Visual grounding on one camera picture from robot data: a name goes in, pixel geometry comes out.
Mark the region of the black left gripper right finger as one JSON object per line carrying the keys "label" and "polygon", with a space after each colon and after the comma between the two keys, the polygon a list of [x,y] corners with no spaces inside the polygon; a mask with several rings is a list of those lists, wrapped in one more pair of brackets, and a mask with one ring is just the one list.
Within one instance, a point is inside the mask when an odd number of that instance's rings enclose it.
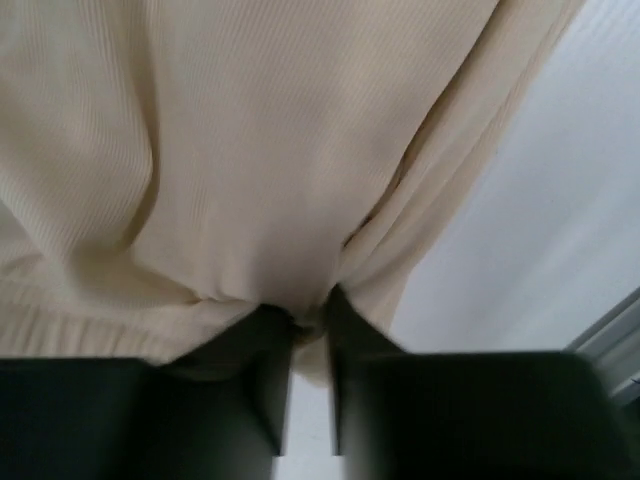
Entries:
{"label": "black left gripper right finger", "polygon": [[349,479],[635,479],[593,366],[563,351],[411,353],[340,287],[324,306],[335,451]]}

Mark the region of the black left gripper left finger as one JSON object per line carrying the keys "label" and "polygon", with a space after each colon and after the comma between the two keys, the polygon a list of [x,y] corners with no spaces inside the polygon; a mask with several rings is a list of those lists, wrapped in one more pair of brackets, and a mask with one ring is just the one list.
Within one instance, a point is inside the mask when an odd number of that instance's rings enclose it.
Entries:
{"label": "black left gripper left finger", "polygon": [[267,479],[283,449],[292,320],[261,306],[180,358],[1,363],[5,479]]}

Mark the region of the beige trousers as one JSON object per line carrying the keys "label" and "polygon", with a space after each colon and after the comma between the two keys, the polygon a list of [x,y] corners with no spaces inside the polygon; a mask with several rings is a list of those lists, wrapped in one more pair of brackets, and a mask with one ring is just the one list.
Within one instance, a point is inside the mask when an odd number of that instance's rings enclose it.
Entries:
{"label": "beige trousers", "polygon": [[1,353],[388,328],[578,1],[5,1]]}

